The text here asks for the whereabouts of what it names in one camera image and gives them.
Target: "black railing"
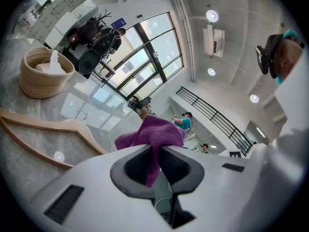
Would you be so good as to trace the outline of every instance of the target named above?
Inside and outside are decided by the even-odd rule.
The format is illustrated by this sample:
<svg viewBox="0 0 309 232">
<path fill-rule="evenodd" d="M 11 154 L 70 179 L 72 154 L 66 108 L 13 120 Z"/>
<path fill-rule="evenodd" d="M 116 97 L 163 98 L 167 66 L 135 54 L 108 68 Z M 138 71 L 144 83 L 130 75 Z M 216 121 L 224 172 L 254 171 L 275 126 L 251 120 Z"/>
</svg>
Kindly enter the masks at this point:
<svg viewBox="0 0 309 232">
<path fill-rule="evenodd" d="M 233 125 L 223 114 L 216 110 L 213 106 L 209 105 L 199 96 L 195 95 L 191 91 L 184 87 L 181 87 L 176 92 L 177 95 L 182 97 L 185 101 L 190 103 L 194 108 L 199 110 L 204 116 L 206 116 L 212 123 L 214 123 L 226 136 L 241 150 L 244 156 L 246 156 L 252 144 L 246 138 L 244 134 Z"/>
</svg>

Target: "black frame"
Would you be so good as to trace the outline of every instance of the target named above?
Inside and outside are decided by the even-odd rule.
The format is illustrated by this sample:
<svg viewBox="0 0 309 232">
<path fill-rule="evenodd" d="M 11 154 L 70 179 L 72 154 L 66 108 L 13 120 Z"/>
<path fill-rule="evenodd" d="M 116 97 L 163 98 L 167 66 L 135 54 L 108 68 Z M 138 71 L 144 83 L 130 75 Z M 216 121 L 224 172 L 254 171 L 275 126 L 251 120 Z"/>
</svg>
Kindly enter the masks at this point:
<svg viewBox="0 0 309 232">
<path fill-rule="evenodd" d="M 138 24 L 135 24 L 133 26 L 133 28 L 135 29 L 136 33 L 138 34 L 138 36 L 140 37 L 141 41 L 142 41 L 142 45 L 139 46 L 138 48 L 136 48 L 134 51 L 132 51 L 130 54 L 128 54 L 123 60 L 121 60 L 115 67 L 114 67 L 114 70 L 118 70 L 121 66 L 123 66 L 123 64 L 125 62 L 127 62 L 130 58 L 132 58 L 135 54 L 137 54 L 138 52 L 140 52 L 141 50 L 144 50 L 145 53 L 147 54 L 149 60 L 144 62 L 143 64 L 141 64 L 136 70 L 134 70 L 129 76 L 127 76 L 117 87 L 114 87 L 113 85 L 111 85 L 108 81 L 106 81 L 99 73 L 97 73 L 97 71 L 93 71 L 93 75 L 95 75 L 97 78 L 100 78 L 102 83 L 105 83 L 107 86 L 109 86 L 112 90 L 114 90 L 115 92 L 117 92 L 120 96 L 122 96 L 125 100 L 130 100 L 133 95 L 135 95 L 141 88 L 143 88 L 149 81 L 151 81 L 155 76 L 157 76 L 158 74 L 160 75 L 161 79 L 162 79 L 162 84 L 164 84 L 165 82 L 168 81 L 169 78 L 171 78 L 175 73 L 177 73 L 182 67 L 183 67 L 183 59 L 182 59 L 182 54 L 181 54 L 181 49 L 180 49 L 180 46 L 179 46 L 179 41 L 178 41 L 178 37 L 177 37 L 177 34 L 176 34 L 176 31 L 175 31 L 175 27 L 174 27 L 174 24 L 170 18 L 170 15 L 169 13 L 162 13 L 163 14 L 167 14 L 168 18 L 169 18 L 169 21 L 170 21 L 170 24 L 172 26 L 171 29 L 155 36 L 154 38 L 152 39 L 149 39 L 146 32 L 144 31 L 141 23 L 138 23 Z M 151 44 L 151 41 L 159 38 L 160 36 L 170 32 L 170 31 L 173 31 L 174 32 L 174 36 L 175 36 L 175 39 L 176 39 L 176 43 L 177 43 L 177 47 L 178 47 L 178 51 L 179 51 L 179 55 L 177 57 L 175 57 L 174 59 L 172 59 L 169 63 L 167 63 L 165 66 L 161 66 L 160 64 L 160 61 L 158 59 L 157 56 L 154 56 L 153 53 L 155 52 L 152 44 Z M 164 75 L 164 69 L 170 65 L 172 62 L 174 62 L 175 60 L 177 60 L 178 58 L 181 59 L 181 66 L 179 67 L 179 69 L 177 71 L 175 71 L 172 75 L 170 75 L 168 78 L 166 78 L 166 76 Z M 155 72 L 150 76 L 148 77 L 145 81 L 143 81 L 135 90 L 133 90 L 128 96 L 125 96 L 123 93 L 121 93 L 121 89 L 123 89 L 123 87 L 128 84 L 136 74 L 138 74 L 139 72 L 141 72 L 145 67 L 147 67 L 149 64 L 152 64 L 154 69 L 155 69 Z M 110 77 L 112 76 L 111 73 L 108 73 L 106 75 L 106 78 L 109 79 Z"/>
</svg>

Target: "ceiling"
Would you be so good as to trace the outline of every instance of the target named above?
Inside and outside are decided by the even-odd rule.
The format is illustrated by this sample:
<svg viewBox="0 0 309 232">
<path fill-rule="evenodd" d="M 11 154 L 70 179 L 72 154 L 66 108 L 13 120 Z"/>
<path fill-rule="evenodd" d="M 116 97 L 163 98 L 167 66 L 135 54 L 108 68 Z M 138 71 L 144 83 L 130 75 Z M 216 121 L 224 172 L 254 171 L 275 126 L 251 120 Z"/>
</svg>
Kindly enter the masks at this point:
<svg viewBox="0 0 309 232">
<path fill-rule="evenodd" d="M 210 83 L 225 83 L 237 88 L 245 99 L 258 95 L 264 111 L 274 123 L 282 127 L 286 117 L 274 92 L 278 87 L 271 76 L 262 75 L 256 59 L 255 47 L 265 46 L 271 34 L 296 29 L 278 0 L 184 0 L 193 34 L 196 57 L 196 78 Z M 204 53 L 202 29 L 207 27 L 206 11 L 212 9 L 219 15 L 213 24 L 225 31 L 223 57 Z M 216 75 L 210 76 L 208 68 Z"/>
</svg>

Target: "marble countertop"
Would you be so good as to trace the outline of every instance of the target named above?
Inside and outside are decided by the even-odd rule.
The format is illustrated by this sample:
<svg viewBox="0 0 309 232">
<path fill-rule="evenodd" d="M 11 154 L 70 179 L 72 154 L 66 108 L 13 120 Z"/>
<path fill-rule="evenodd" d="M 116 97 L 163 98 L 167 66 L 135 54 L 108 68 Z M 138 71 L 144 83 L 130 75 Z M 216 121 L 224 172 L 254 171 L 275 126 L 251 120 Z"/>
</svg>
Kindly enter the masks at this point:
<svg viewBox="0 0 309 232">
<path fill-rule="evenodd" d="M 114 141 L 118 136 L 138 130 L 142 120 L 127 107 L 122 97 L 108 86 L 99 88 L 77 72 L 56 96 L 43 100 L 27 97 L 19 86 L 19 66 L 24 54 L 39 46 L 41 43 L 32 39 L 7 40 L 3 44 L 0 55 L 0 107 L 46 121 L 81 120 L 85 115 L 79 108 L 84 108 L 89 115 L 83 123 L 89 127 L 97 143 L 108 152 L 116 150 Z M 58 161 L 75 165 L 97 155 L 73 133 L 28 130 L 13 124 L 9 126 L 35 149 Z M 15 180 L 15 187 L 22 189 L 22 195 L 26 198 L 63 172 L 21 149 L 2 128 L 0 133 L 2 170 Z"/>
</svg>

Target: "ceiling light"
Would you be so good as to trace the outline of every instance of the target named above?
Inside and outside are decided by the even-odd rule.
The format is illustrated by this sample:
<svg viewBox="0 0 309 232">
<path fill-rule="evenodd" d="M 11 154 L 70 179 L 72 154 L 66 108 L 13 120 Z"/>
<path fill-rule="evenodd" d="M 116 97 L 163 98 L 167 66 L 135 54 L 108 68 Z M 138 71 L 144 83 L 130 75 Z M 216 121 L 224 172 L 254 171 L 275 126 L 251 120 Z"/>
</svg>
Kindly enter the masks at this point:
<svg viewBox="0 0 309 232">
<path fill-rule="evenodd" d="M 214 75 L 216 75 L 216 71 L 213 68 L 209 68 L 208 74 L 211 75 L 211 76 L 214 76 Z"/>
<path fill-rule="evenodd" d="M 266 136 L 264 135 L 264 133 L 261 131 L 260 128 L 257 127 L 256 129 L 257 129 L 257 131 L 262 135 L 262 137 L 266 138 Z"/>
<path fill-rule="evenodd" d="M 259 97 L 257 95 L 251 95 L 250 96 L 250 100 L 253 102 L 253 103 L 258 103 L 259 102 Z"/>
<path fill-rule="evenodd" d="M 60 161 L 60 162 L 63 162 L 64 161 L 64 154 L 61 152 L 61 151 L 56 151 L 55 153 L 54 153 L 54 159 L 56 160 L 56 161 Z"/>
<path fill-rule="evenodd" d="M 210 22 L 216 22 L 219 19 L 218 13 L 214 10 L 208 10 L 206 12 L 206 17 Z"/>
</svg>

